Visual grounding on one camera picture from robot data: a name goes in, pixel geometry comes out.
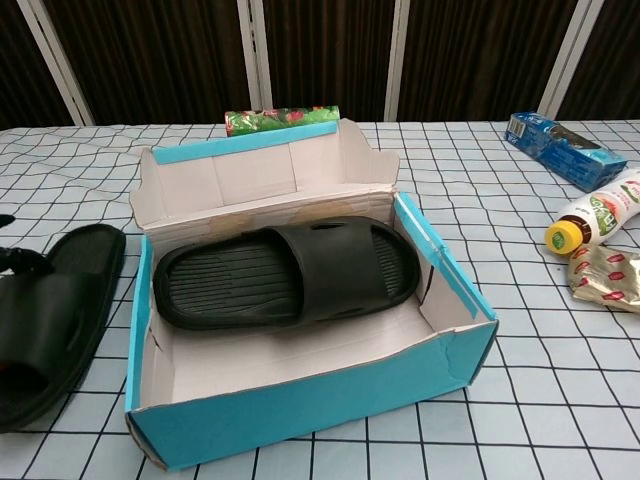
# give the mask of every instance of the plastic bottle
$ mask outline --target plastic bottle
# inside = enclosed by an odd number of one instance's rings
[[[640,213],[640,168],[624,170],[613,182],[564,207],[544,240],[552,252],[571,253],[583,243],[602,243],[636,213]]]

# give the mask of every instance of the slipper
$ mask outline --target slipper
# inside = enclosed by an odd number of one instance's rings
[[[165,255],[154,273],[158,312],[189,330],[293,325],[365,315],[416,289],[418,257],[365,217],[266,227]]]
[[[0,248],[0,272],[14,272],[0,278],[0,433],[43,415],[88,367],[125,243],[120,230],[97,224],[67,233],[46,256]]]

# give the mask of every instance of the grid pattern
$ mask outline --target grid pattern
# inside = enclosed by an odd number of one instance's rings
[[[565,125],[640,166],[640,122]],[[543,245],[551,215],[581,192],[502,140],[505,123],[362,123],[401,156],[398,187],[498,311],[475,383],[428,402],[198,466],[160,472],[123,420],[140,232],[127,192],[141,145],[225,135],[219,126],[14,129],[0,133],[0,245],[46,251],[84,224],[124,230],[108,328],[86,377],[57,408],[0,436],[0,478],[533,480],[638,478],[640,322],[572,299]],[[638,251],[640,217],[609,242]]]

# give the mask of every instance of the dark brown curtain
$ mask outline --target dark brown curtain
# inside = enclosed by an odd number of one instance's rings
[[[71,124],[18,4],[1,0],[0,130]]]
[[[536,110],[576,0],[411,2],[398,120]]]
[[[264,0],[276,107],[382,120],[394,0]]]
[[[604,2],[558,112],[563,120],[640,118],[640,2]]]
[[[97,124],[250,107],[235,0],[45,0]]]

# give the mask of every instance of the cardboard box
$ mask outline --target cardboard box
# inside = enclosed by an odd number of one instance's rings
[[[143,153],[131,194],[145,236],[125,410],[152,461],[180,469],[469,385],[496,317],[411,198],[394,191],[398,164],[348,120]],[[404,235],[419,252],[416,294],[376,314],[289,328],[189,332],[157,314],[152,271],[170,250],[334,215],[366,215]]]
[[[627,164],[617,153],[535,112],[511,115],[504,138],[585,192],[609,183]]]

